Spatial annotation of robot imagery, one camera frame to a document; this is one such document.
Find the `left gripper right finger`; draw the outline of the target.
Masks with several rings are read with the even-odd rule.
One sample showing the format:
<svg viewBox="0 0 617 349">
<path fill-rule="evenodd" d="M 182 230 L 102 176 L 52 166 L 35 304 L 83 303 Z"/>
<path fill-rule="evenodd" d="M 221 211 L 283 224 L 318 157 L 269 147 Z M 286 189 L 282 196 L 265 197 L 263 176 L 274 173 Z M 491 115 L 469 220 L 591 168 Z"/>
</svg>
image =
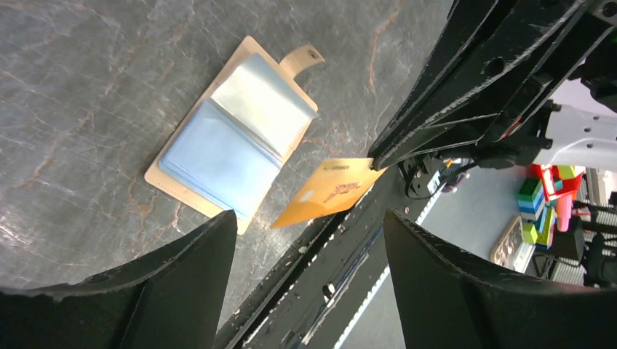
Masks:
<svg viewBox="0 0 617 349">
<path fill-rule="evenodd" d="M 616 291 L 518 273 L 396 210 L 386 254 L 408 348 L 614 348 Z"/>
</svg>

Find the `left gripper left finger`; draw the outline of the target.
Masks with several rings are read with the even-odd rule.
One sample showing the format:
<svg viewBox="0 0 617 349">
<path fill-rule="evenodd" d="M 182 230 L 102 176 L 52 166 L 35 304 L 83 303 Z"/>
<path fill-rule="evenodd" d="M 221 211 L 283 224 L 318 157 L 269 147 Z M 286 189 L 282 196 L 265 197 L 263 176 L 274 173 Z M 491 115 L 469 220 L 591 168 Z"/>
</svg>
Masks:
<svg viewBox="0 0 617 349">
<path fill-rule="evenodd" d="M 81 283 L 1 290 L 3 348 L 211 348 L 236 246 L 222 212 Z"/>
</svg>

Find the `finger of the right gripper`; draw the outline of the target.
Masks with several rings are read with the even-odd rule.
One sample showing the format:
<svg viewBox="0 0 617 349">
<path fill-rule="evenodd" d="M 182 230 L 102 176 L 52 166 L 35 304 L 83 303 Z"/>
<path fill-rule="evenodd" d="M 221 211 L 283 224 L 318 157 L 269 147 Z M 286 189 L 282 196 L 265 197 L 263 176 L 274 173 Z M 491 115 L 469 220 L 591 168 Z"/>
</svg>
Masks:
<svg viewBox="0 0 617 349">
<path fill-rule="evenodd" d="M 422 109 L 477 45 L 487 38 L 492 25 L 500 24 L 515 1 L 454 1 L 442 33 L 418 80 L 394 117 L 370 147 L 368 156 L 378 159 L 415 134 L 426 122 Z"/>
<path fill-rule="evenodd" d="M 518 89 L 586 14 L 584 1 L 515 2 L 425 104 L 426 122 L 386 156 L 373 159 L 374 169 L 425 154 L 474 159 L 483 137 L 499 140 L 513 124 L 521 114 L 513 101 Z"/>
</svg>

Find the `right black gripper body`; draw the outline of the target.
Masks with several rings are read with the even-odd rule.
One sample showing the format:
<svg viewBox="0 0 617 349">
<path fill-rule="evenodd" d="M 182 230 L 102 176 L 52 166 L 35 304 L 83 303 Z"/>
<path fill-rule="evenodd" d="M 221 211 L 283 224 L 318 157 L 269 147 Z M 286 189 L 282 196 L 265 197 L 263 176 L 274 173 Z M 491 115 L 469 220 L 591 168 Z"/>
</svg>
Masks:
<svg viewBox="0 0 617 349">
<path fill-rule="evenodd" d="M 616 2 L 593 1 L 517 92 L 521 114 L 474 148 L 480 167 L 616 169 Z"/>
</svg>

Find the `beige leather card holder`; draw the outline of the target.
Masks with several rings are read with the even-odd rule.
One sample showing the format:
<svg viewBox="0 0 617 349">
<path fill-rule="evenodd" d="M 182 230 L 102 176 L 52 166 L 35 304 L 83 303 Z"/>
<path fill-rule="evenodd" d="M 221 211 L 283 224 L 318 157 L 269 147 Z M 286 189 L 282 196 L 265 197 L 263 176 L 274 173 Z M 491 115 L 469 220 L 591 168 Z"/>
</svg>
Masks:
<svg viewBox="0 0 617 349">
<path fill-rule="evenodd" d="M 245 233 L 318 116 L 296 76 L 324 60 L 307 44 L 276 61 L 253 37 L 244 37 L 146 170 L 145 181 L 207 217 L 234 211 L 237 232 Z"/>
</svg>

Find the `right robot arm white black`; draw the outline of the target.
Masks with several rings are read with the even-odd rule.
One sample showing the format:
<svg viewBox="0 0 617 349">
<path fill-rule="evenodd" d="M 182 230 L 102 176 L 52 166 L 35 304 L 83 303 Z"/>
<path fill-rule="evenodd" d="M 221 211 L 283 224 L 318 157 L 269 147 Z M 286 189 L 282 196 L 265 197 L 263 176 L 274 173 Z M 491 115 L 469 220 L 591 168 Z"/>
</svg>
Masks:
<svg viewBox="0 0 617 349">
<path fill-rule="evenodd" d="M 455 1 L 410 94 L 371 146 L 379 170 L 425 155 L 479 167 L 616 169 L 616 115 L 554 102 L 578 79 L 616 109 L 614 1 Z"/>
</svg>

